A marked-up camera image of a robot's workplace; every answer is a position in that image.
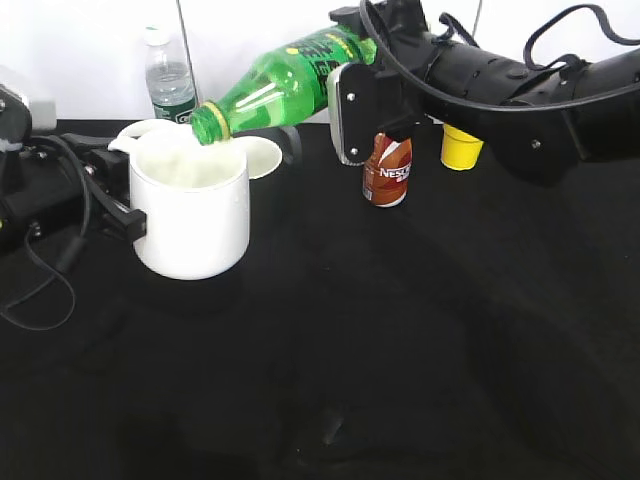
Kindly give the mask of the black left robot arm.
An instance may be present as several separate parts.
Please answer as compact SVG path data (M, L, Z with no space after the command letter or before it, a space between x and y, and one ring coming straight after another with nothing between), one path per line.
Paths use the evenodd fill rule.
M24 75L1 67L1 250L18 247L29 228L54 232L77 220L86 235L98 213L134 242L146 214L129 200L129 162L110 138L57 135L53 97Z

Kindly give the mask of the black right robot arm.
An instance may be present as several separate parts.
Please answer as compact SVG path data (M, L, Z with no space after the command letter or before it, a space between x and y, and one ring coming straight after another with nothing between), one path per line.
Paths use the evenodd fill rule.
M481 49L458 21L442 14L433 34L417 1L363 1L330 13L336 24L374 44L372 63L350 60L327 80L331 137L340 161L363 164L374 138L410 137L435 118L484 141L512 175L551 185L583 162L639 155L639 43L619 35L592 7L621 55L589 62L565 54L521 60Z

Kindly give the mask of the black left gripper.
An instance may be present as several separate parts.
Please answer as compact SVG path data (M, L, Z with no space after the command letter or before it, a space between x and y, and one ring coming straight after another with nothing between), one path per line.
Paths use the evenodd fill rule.
M20 224L28 226L37 221L50 232L76 221L79 234L84 236L97 201L90 190L81 185L70 155L76 155L88 177L108 194L123 199L127 196L124 190L129 157L107 150L109 142L108 138L70 133L31 137L19 157ZM103 221L117 238L133 244L146 236L145 212L131 209L108 195L102 195L99 203L104 210Z

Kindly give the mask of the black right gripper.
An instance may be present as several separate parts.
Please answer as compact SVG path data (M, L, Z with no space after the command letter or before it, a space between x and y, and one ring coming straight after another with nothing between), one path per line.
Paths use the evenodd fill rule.
M361 1L331 10L329 19L377 49L373 66L343 64L326 82L334 149L341 163L359 166L378 133L409 138L440 106L427 83L439 50L420 1Z

